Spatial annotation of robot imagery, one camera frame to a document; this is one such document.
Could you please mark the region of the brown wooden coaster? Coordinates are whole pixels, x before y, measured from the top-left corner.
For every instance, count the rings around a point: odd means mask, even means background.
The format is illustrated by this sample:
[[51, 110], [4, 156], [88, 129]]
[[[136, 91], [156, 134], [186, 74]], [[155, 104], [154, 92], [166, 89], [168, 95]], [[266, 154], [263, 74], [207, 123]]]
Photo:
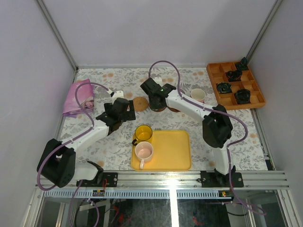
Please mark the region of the brown wooden coaster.
[[164, 111], [165, 109], [166, 109], [166, 107], [162, 107], [162, 108], [153, 108], [153, 107], [150, 107], [150, 109], [152, 110], [152, 111], [154, 111], [154, 112], [162, 112], [162, 111]]
[[175, 112], [175, 113], [179, 113], [180, 112], [180, 110], [177, 110], [175, 108], [168, 107], [168, 109], [171, 110], [171, 111], [173, 111], [173, 112]]

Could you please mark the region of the woven rattan coaster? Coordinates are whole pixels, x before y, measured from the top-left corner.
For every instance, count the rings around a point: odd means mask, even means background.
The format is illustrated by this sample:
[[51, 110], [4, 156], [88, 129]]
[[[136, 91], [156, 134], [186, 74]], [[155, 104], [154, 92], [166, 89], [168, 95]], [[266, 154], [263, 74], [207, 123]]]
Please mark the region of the woven rattan coaster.
[[145, 97], [138, 96], [133, 99], [134, 109], [137, 112], [146, 110], [149, 106], [149, 102]]

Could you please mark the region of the amber glass cup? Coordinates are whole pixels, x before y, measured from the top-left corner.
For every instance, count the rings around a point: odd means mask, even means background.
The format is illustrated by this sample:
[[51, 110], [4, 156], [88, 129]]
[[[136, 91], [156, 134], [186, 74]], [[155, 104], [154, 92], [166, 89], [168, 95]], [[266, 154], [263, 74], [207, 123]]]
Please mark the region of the amber glass cup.
[[140, 125], [137, 127], [134, 133], [134, 139], [132, 145], [136, 146], [140, 142], [152, 142], [153, 131], [148, 125]]

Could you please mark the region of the pink mug white handle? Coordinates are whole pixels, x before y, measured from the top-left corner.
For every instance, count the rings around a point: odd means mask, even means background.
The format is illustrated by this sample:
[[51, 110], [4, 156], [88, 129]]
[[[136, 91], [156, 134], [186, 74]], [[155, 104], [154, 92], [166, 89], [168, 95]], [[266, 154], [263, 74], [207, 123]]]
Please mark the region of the pink mug white handle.
[[135, 147], [135, 155], [140, 161], [139, 168], [141, 170], [144, 169], [144, 165], [150, 162], [153, 158], [153, 146], [151, 143], [143, 141], [136, 145]]

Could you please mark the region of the cream mug pink outside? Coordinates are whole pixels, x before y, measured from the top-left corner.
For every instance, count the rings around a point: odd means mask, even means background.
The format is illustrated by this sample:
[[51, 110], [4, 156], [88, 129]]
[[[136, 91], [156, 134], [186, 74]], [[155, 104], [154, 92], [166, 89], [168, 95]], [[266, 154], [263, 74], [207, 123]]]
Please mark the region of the cream mug pink outside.
[[205, 102], [205, 92], [200, 88], [195, 88], [190, 92], [190, 97], [198, 102]]

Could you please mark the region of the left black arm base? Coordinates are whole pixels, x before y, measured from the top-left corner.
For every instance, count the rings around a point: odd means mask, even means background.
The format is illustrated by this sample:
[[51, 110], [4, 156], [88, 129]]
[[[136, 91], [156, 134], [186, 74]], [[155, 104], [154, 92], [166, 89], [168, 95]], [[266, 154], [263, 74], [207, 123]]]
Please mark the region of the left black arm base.
[[81, 187], [117, 187], [118, 173], [116, 172], [103, 172], [96, 176], [93, 180], [83, 180]]

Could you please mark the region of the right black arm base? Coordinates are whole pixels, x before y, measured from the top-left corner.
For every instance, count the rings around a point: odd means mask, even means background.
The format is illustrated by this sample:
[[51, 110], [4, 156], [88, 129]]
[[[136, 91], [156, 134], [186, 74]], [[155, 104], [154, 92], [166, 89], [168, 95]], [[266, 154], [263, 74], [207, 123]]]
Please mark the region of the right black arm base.
[[[229, 173], [223, 175], [218, 171], [201, 171], [200, 178], [197, 179], [204, 188], [215, 188], [215, 187], [230, 187]], [[232, 186], [235, 188], [243, 188], [243, 178], [240, 172], [236, 171], [236, 166], [231, 169], [231, 180]]]

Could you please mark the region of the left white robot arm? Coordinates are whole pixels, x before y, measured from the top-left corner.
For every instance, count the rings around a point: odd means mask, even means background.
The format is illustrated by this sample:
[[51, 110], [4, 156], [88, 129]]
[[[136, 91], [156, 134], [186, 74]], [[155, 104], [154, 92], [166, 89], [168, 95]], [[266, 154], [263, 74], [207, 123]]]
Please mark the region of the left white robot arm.
[[96, 117], [93, 126], [74, 138], [62, 141], [51, 139], [47, 142], [36, 169], [38, 177], [45, 177], [59, 188], [71, 181], [95, 187], [103, 183], [103, 168], [92, 161], [77, 163], [76, 153], [109, 136], [122, 123], [136, 119], [132, 100], [117, 98], [114, 103], [105, 103], [104, 107], [105, 111]]

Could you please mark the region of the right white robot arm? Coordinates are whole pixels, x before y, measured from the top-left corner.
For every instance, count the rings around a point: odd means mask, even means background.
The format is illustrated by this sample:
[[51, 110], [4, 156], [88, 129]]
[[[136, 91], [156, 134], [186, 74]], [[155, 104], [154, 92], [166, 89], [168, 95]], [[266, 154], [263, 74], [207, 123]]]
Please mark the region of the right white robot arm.
[[152, 78], [148, 78], [140, 85], [149, 98], [153, 111], [167, 107], [176, 109], [190, 116], [202, 124], [203, 140], [212, 147], [215, 158], [215, 180], [220, 186], [228, 186], [233, 176], [229, 164], [226, 143], [231, 138], [233, 126], [222, 105], [216, 107], [200, 103], [170, 84], [159, 85]]

